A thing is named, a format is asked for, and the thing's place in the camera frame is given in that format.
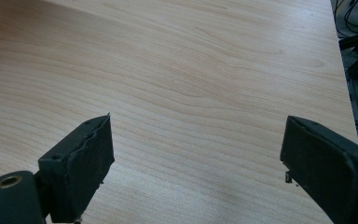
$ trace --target black foam padding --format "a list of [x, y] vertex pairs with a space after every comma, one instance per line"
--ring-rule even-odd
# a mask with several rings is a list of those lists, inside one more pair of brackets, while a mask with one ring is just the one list
[[41, 157], [39, 173], [54, 198], [51, 220], [79, 219], [114, 161], [109, 116], [82, 123]]
[[358, 223], [358, 145], [319, 123], [289, 117], [281, 161], [334, 223]]

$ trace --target wooden table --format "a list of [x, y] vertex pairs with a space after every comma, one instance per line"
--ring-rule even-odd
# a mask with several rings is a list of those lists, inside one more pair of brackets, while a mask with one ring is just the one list
[[329, 1], [0, 1], [0, 175], [108, 112], [83, 223], [330, 223], [284, 183], [286, 117], [357, 142]]

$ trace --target table surface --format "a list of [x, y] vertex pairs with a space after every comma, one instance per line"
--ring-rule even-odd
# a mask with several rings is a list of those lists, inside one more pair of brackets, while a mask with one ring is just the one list
[[329, 1], [0, 1], [0, 175], [108, 112], [84, 223], [330, 223], [284, 183], [286, 117], [357, 142]]

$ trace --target black cable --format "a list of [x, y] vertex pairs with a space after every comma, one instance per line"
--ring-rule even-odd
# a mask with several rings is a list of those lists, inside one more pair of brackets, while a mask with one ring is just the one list
[[342, 4], [343, 2], [344, 2], [344, 0], [341, 0], [341, 2], [338, 3], [338, 0], [336, 0], [336, 7], [335, 7], [334, 13], [333, 13], [333, 15], [334, 15], [334, 25], [336, 26], [336, 30], [337, 30], [337, 32], [338, 32], [339, 34], [342, 35], [342, 36], [339, 36], [339, 37], [338, 37], [339, 39], [343, 39], [343, 38], [349, 37], [348, 35], [342, 34], [342, 33], [338, 30], [338, 28], [337, 28], [337, 23], [336, 23], [336, 21], [337, 21], [337, 10], [338, 10], [338, 8], [341, 6], [341, 4]]
[[353, 5], [351, 5], [351, 7], [348, 9], [347, 13], [344, 16], [345, 26], [348, 28], [348, 30], [350, 30], [350, 31], [352, 31], [352, 32], [354, 32], [356, 34], [358, 34], [358, 31], [353, 30], [352, 27], [358, 28], [358, 25], [350, 22], [350, 16], [351, 16], [351, 13], [352, 13], [352, 11], [353, 11], [353, 9], [354, 9], [354, 7], [356, 6], [357, 3], [358, 3], [358, 0], [356, 0], [353, 3]]
[[354, 27], [358, 27], [358, 25], [349, 22], [349, 17], [351, 16], [351, 13], [357, 3], [358, 3], [358, 0], [354, 1], [354, 3], [351, 5], [351, 7], [348, 9], [347, 13], [345, 13], [345, 16], [344, 16], [345, 26], [347, 27], [348, 30], [350, 30], [351, 32], [356, 33], [356, 34], [358, 34], [358, 31], [352, 30], [350, 25], [354, 26]]

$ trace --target wood grain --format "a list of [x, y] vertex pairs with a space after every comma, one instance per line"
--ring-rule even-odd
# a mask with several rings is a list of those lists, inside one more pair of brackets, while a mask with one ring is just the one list
[[112, 115], [84, 223], [329, 223], [288, 115], [357, 142], [328, 1], [0, 1], [0, 175]]

